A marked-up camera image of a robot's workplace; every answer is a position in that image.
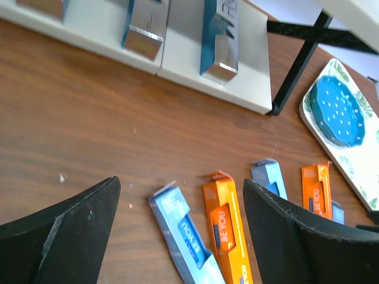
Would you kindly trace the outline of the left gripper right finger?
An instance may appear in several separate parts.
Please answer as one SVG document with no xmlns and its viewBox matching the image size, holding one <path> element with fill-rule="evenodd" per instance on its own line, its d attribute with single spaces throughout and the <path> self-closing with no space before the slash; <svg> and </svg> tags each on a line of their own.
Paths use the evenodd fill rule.
<svg viewBox="0 0 379 284">
<path fill-rule="evenodd" d="M 263 283 L 378 283 L 378 227 L 349 227 L 245 179 L 243 201 Z"/>
</svg>

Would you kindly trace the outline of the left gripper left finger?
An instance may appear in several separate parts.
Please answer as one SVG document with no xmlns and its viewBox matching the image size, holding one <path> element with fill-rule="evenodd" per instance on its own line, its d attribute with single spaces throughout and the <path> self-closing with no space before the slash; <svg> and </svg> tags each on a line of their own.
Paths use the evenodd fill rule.
<svg viewBox="0 0 379 284">
<path fill-rule="evenodd" d="M 97 283 L 120 197 L 118 177 L 1 225 L 1 283 Z"/>
</svg>

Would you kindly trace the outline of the orange toothpaste box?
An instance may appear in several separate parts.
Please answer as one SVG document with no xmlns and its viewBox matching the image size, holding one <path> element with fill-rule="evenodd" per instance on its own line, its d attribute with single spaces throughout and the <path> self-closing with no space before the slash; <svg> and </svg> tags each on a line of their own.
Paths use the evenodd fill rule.
<svg viewBox="0 0 379 284">
<path fill-rule="evenodd" d="M 226 283 L 253 283 L 234 179 L 222 171 L 202 186 L 211 245 Z"/>
<path fill-rule="evenodd" d="M 303 208 L 333 220 L 329 166 L 331 161 L 301 168 Z"/>
</svg>

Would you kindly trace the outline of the silver toothpaste box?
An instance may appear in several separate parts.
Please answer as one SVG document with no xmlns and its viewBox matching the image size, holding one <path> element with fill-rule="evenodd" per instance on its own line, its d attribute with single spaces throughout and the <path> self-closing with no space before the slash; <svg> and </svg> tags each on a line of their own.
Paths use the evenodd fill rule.
<svg viewBox="0 0 379 284">
<path fill-rule="evenodd" d="M 200 75 L 222 85 L 239 71 L 237 1 L 204 2 Z"/>
<path fill-rule="evenodd" d="M 154 60 L 165 39 L 170 3 L 129 1 L 121 46 Z"/>
</svg>

